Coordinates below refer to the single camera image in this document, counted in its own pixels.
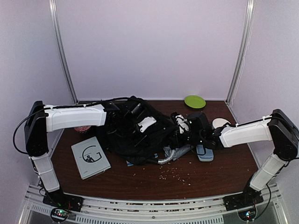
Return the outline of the black backpack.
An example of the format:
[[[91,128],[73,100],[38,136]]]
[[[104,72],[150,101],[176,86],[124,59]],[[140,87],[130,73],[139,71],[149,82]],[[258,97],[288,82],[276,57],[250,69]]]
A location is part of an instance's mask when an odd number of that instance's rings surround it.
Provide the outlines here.
[[[142,98],[113,98],[103,105],[109,106],[103,126],[109,145],[134,165],[157,163],[154,154],[164,147],[176,150],[186,145],[178,125]]]

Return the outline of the grey book letter G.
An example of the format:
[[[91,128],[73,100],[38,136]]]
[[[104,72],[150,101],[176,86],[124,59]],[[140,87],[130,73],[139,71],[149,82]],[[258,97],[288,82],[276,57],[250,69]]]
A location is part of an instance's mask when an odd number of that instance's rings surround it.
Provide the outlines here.
[[[71,149],[82,180],[111,168],[111,164],[96,137],[72,145]]]

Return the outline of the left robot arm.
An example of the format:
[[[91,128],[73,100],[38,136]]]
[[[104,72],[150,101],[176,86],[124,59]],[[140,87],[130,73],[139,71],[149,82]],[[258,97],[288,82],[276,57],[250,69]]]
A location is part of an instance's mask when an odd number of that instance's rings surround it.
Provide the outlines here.
[[[50,158],[48,134],[82,126],[106,126],[108,119],[120,122],[117,129],[124,128],[125,110],[121,109],[121,105],[128,100],[120,98],[118,104],[115,104],[114,99],[80,105],[46,105],[41,100],[33,103],[25,118],[25,148],[46,195],[57,207],[66,205],[67,196]]]

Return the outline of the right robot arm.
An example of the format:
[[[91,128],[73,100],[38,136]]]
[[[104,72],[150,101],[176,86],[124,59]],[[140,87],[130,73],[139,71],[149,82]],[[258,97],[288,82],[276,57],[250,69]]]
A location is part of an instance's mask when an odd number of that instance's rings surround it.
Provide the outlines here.
[[[224,119],[214,119],[209,124],[203,112],[192,113],[187,118],[175,112],[171,118],[178,125],[178,145],[194,148],[202,160],[211,161],[214,150],[258,141],[273,142],[273,152],[240,194],[239,201],[244,206],[251,205],[269,181],[297,159],[299,130],[280,109],[243,124],[231,124]]]

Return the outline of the grey cloth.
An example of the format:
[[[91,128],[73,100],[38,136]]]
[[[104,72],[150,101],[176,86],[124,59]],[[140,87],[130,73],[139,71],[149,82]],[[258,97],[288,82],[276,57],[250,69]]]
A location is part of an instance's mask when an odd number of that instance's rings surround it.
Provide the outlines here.
[[[188,153],[191,149],[193,149],[193,147],[190,145],[185,145],[183,147],[176,148],[176,149],[171,149],[169,146],[164,147],[163,148],[164,155],[165,155],[164,161],[166,162],[175,161],[180,157],[182,157],[183,155],[185,155],[186,153]]]

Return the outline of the blue glasses case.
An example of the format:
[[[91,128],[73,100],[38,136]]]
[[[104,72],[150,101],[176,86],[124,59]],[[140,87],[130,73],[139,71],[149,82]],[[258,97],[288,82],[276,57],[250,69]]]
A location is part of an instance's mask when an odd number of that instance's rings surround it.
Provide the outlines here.
[[[213,150],[206,149],[203,145],[196,146],[196,153],[201,162],[210,162],[214,159]]]

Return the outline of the green plate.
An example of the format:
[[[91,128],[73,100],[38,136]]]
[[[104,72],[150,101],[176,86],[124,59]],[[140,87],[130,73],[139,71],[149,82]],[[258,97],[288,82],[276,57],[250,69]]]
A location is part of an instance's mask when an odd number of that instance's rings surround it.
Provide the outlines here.
[[[185,97],[184,102],[188,107],[193,109],[201,109],[206,106],[206,101],[202,97],[196,95]]]

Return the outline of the white ribbed bowl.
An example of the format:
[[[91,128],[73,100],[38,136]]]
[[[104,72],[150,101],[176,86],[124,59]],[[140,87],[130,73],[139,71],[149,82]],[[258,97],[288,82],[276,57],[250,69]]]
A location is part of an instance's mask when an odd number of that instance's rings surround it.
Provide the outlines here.
[[[222,127],[226,124],[230,124],[230,122],[224,118],[216,118],[212,121],[212,128],[216,129],[216,128]]]

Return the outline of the dog picture book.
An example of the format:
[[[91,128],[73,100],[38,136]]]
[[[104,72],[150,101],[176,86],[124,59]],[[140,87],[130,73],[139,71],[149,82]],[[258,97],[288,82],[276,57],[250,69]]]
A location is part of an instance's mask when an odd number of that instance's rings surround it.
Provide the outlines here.
[[[133,163],[129,162],[129,161],[126,161],[127,163],[127,166],[130,167],[130,166],[133,166]]]

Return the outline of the patterned pink bowl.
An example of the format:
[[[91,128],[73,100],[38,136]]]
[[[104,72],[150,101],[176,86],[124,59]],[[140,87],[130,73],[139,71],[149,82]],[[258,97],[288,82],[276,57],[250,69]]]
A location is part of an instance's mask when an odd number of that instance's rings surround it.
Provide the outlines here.
[[[78,133],[88,133],[88,131],[90,130],[91,126],[79,126],[79,127],[75,127],[74,130]]]

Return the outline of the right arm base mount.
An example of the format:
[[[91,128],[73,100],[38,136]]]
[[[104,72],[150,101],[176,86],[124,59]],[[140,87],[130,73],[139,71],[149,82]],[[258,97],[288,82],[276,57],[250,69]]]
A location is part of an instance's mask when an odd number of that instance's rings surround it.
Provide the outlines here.
[[[243,193],[225,196],[223,198],[226,211],[237,210],[238,217],[245,222],[253,221],[257,217],[256,205],[263,201],[262,196],[253,198]]]

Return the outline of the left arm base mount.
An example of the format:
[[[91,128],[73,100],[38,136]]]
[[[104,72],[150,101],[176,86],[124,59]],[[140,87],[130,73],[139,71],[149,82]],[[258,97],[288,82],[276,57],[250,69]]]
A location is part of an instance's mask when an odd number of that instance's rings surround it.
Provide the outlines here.
[[[54,203],[51,199],[44,196],[43,203],[53,206],[50,211],[50,218],[56,222],[61,223],[68,219],[72,211],[80,212],[84,199],[79,196],[66,195],[66,203],[64,205],[59,205]]]

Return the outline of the left aluminium frame post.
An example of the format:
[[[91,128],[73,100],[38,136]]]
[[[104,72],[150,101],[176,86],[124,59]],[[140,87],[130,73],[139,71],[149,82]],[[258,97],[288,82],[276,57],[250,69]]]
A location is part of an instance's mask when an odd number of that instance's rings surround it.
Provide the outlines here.
[[[73,102],[76,104],[78,103],[78,98],[75,93],[74,85],[71,79],[67,59],[66,59],[66,54],[65,54],[65,49],[63,45],[63,40],[62,40],[62,35],[61,35],[61,29],[59,25],[59,18],[58,18],[58,12],[57,12],[57,1],[56,0],[49,0],[49,7],[50,7],[50,15],[52,18],[53,22],[53,28],[56,36],[56,42],[57,42],[57,47],[58,47],[58,52],[59,52],[59,59],[62,65],[64,77],[66,79],[66,83],[68,86],[68,89],[71,94],[71,98]]]

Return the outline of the aluminium frame post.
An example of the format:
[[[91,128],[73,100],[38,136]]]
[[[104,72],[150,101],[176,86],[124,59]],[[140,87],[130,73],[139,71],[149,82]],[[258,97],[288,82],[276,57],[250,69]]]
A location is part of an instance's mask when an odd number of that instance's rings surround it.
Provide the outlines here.
[[[57,47],[58,47],[58,52],[59,52],[59,59],[62,65],[64,77],[66,79],[66,83],[68,86],[68,89],[71,94],[71,98],[73,102],[76,104],[78,103],[78,98],[75,93],[74,85],[71,79],[67,59],[66,59],[66,54],[65,54],[65,49],[63,45],[63,40],[62,40],[62,35],[61,35],[61,29],[59,25],[59,18],[58,18],[58,12],[57,12],[57,1],[56,0],[49,0],[49,7],[50,7],[50,15],[52,18],[53,22],[53,28],[56,36],[56,42],[57,42]]]
[[[236,96],[237,89],[241,80],[242,71],[245,65],[245,55],[246,51],[249,46],[251,32],[252,32],[252,26],[253,26],[253,20],[254,20],[254,10],[255,10],[256,1],[255,0],[248,0],[247,1],[247,7],[246,7],[246,14],[244,19],[244,26],[243,26],[243,33],[239,48],[239,53],[234,69],[233,78],[231,81],[231,85],[228,91],[226,103],[229,106],[233,105],[233,100]]]

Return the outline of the right aluminium frame post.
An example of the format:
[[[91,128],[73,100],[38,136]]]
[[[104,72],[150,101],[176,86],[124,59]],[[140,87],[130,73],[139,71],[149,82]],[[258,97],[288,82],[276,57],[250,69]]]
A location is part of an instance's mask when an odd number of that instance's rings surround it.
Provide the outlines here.
[[[247,1],[247,7],[246,7],[246,14],[244,19],[244,26],[243,26],[243,33],[239,48],[239,53],[234,69],[233,78],[231,81],[231,85],[228,91],[226,103],[229,106],[233,105],[233,100],[236,96],[237,89],[241,80],[242,71],[245,65],[245,55],[246,51],[249,46],[251,32],[252,32],[252,26],[253,26],[253,20],[254,20],[254,10],[255,10],[256,1],[255,0],[248,0]]]

